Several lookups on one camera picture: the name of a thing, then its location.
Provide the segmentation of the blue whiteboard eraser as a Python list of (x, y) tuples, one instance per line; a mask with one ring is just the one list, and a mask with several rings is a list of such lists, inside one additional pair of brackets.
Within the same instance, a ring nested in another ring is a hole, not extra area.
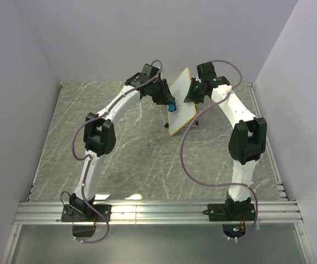
[(169, 113), (172, 113), (172, 112), (174, 112), (174, 111), (176, 111), (176, 104), (175, 104), (175, 103), (170, 103), (170, 104), (168, 105), (168, 112), (169, 112)]

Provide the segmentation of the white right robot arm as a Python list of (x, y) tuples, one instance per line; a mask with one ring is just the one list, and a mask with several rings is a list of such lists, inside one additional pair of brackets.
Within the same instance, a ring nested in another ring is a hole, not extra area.
[(256, 210), (251, 203), (250, 186), (257, 162), (266, 149), (267, 122), (241, 102), (223, 76), (191, 80), (185, 102), (200, 103), (205, 96), (220, 107), (232, 126), (228, 149), (233, 172), (225, 202), (209, 204), (204, 214), (210, 221), (253, 221)]

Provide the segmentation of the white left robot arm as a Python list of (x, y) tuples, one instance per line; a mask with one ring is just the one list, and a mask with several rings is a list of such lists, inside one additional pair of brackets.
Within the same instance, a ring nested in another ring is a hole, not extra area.
[(176, 110), (175, 99), (168, 83), (161, 77), (161, 70), (146, 64), (141, 72), (125, 81), (125, 85), (114, 99), (97, 113), (88, 113), (80, 127), (84, 131), (85, 155), (79, 157), (75, 150), (73, 156), (84, 162), (79, 183), (64, 205), (62, 220), (67, 222), (91, 221), (97, 217), (107, 218), (93, 205), (96, 196), (95, 182), (101, 173), (105, 158), (116, 144), (115, 125), (119, 119), (143, 97), (150, 96), (157, 105), (166, 105)]

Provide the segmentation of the yellow framed whiteboard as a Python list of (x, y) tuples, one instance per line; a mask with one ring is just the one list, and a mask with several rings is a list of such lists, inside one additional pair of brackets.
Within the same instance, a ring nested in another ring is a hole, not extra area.
[(169, 84), (172, 96), (175, 98), (176, 110), (168, 112), (168, 129), (170, 136), (174, 136), (187, 126), (197, 114), (193, 102), (184, 102), (191, 84), (190, 69), (185, 68), (175, 81)]

